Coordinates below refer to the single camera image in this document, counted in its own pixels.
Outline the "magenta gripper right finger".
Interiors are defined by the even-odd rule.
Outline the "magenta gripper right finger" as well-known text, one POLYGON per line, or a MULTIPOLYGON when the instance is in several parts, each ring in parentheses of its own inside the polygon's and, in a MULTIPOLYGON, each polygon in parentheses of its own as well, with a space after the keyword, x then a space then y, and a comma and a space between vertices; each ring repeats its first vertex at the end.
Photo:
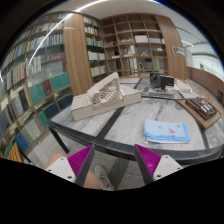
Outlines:
POLYGON ((169 155, 159 155, 138 144, 135 145, 134 156, 145 184, 150 184, 182 169, 182 166, 169 155))

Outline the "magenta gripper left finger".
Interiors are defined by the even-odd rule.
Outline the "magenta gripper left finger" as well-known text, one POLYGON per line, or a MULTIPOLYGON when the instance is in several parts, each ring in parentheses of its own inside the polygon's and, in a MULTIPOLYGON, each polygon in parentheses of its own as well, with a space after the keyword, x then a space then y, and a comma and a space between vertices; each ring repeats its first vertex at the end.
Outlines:
POLYGON ((47 171, 78 186, 83 186, 95 155, 95 146, 88 146, 68 158, 60 157, 47 171))

